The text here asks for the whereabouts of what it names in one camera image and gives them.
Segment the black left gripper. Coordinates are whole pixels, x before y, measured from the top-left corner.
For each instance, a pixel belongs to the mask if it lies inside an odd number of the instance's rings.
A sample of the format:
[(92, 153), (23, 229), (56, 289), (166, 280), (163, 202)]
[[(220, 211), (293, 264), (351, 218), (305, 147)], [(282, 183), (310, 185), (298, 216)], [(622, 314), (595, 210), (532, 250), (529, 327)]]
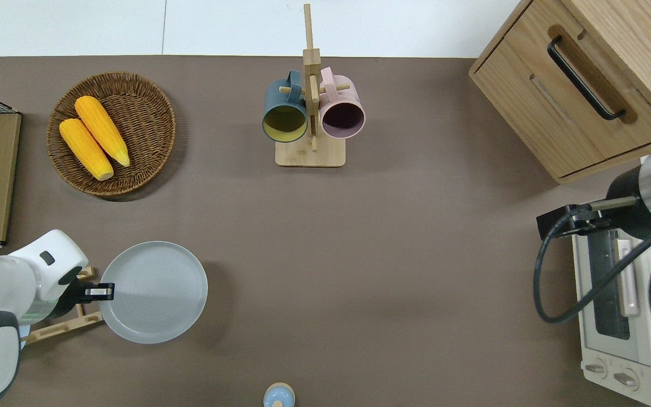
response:
[(73, 276), (56, 306), (49, 313), (49, 318), (59, 318), (68, 314), (76, 304), (88, 304), (91, 301), (112, 301), (115, 295), (115, 283), (82, 282), (79, 274)]

